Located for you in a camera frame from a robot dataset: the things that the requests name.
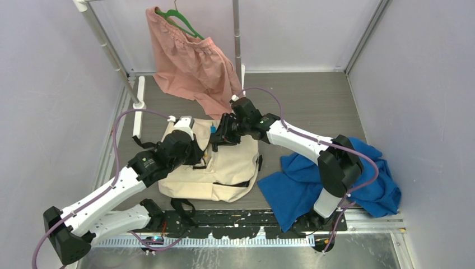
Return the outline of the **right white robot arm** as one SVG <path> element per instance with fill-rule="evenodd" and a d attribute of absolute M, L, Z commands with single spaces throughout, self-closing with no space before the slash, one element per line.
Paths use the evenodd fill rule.
<path fill-rule="evenodd" d="M 243 136 L 270 145 L 282 146 L 314 162 L 319 168 L 322 192 L 313 205 L 311 223 L 325 230 L 343 197 L 364 171 L 364 165 L 350 139 L 318 136 L 299 129 L 272 113 L 261 114 L 248 98 L 234 97 L 231 113 L 224 113 L 209 142 L 214 152 L 219 146 L 235 146 Z"/>

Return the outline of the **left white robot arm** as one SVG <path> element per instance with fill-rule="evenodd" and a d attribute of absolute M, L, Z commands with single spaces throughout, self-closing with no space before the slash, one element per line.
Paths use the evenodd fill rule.
<path fill-rule="evenodd" d="M 87 197 L 63 209 L 52 206 L 45 210 L 46 237 L 62 265 L 77 262 L 102 239 L 138 229 L 159 230 L 164 214 L 149 198 L 129 210 L 107 213 L 179 166 L 199 162 L 202 155 L 195 134 L 173 130 L 153 148 L 137 153 L 118 176 Z"/>

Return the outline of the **beige canvas backpack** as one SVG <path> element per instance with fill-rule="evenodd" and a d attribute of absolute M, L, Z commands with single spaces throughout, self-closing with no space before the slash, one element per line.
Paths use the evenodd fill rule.
<path fill-rule="evenodd" d="M 159 191 L 176 199 L 195 199 L 210 201 L 234 202 L 245 196 L 253 187 L 262 162 L 258 151 L 258 142 L 251 136 L 243 136 L 235 146 L 219 146 L 217 152 L 212 151 L 210 126 L 216 128 L 217 120 L 194 119 L 193 133 L 199 147 L 204 151 L 204 158 L 195 166 L 181 165 L 165 179 L 156 182 Z M 169 123 L 162 139 L 171 133 Z M 135 142 L 144 151 L 153 148 L 152 142 Z"/>

